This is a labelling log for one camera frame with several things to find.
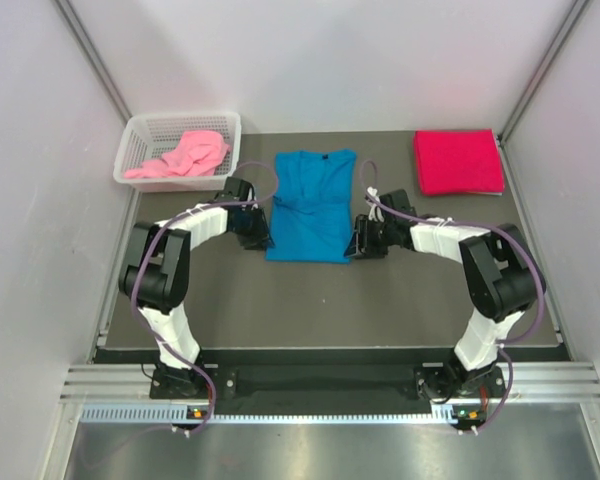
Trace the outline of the blue t shirt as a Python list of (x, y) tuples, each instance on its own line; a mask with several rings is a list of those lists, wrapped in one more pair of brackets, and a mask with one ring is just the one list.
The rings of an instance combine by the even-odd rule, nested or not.
[(353, 235), (352, 178), (357, 154), (295, 151), (275, 157), (279, 180), (273, 197), (267, 249), (270, 262), (347, 264)]

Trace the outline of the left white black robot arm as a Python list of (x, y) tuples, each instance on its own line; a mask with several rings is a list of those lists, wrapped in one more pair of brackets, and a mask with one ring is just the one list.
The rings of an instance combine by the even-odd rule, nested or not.
[(118, 288), (131, 313), (154, 337), (159, 361), (152, 381), (156, 398), (215, 399), (211, 375), (201, 363), (185, 309), (191, 252), (203, 243), (233, 234), (245, 250), (274, 245), (254, 186), (230, 177), (212, 201), (199, 203), (157, 223), (136, 223), (129, 237)]

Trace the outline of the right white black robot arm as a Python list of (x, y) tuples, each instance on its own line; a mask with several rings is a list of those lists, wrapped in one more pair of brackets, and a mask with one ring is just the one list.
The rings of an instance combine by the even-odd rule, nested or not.
[(462, 266), (473, 311), (443, 366), (419, 381), (435, 403), (467, 396), (491, 373), (512, 327), (541, 301), (546, 283), (519, 229), (465, 225), (451, 218), (420, 218), (403, 190), (380, 195), (368, 188), (367, 214), (356, 217), (345, 255), (382, 259), (400, 247)]

